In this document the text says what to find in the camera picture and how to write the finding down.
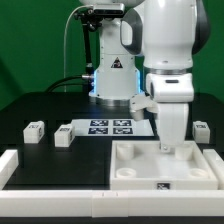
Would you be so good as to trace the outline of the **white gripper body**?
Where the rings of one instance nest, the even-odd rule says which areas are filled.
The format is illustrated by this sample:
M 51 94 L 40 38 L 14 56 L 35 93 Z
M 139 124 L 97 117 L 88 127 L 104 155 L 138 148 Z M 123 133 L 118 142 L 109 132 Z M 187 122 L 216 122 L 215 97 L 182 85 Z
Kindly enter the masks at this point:
M 151 113 L 157 113 L 157 103 L 150 96 L 144 94 L 134 95 L 129 102 L 129 110 L 132 118 L 135 121 L 144 119 L 144 110 Z

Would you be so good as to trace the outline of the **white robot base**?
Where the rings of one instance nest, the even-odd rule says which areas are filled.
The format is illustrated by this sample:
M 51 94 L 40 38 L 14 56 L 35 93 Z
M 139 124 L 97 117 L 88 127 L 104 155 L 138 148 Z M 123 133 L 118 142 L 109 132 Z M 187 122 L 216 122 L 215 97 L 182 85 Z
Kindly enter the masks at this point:
M 120 19 L 104 19 L 99 28 L 100 64 L 94 71 L 90 100 L 106 106 L 126 106 L 141 93 L 135 57 L 120 43 Z

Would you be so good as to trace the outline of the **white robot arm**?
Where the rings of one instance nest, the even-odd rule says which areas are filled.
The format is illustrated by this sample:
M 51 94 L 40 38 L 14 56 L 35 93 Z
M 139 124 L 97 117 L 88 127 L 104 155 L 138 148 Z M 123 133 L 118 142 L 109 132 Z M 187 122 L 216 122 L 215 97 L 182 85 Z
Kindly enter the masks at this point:
M 135 120 L 155 114 L 163 151 L 183 145 L 194 99 L 192 56 L 208 41 L 210 24 L 203 0 L 144 0 L 121 22 L 121 44 L 144 57 L 144 91 L 130 100 Z

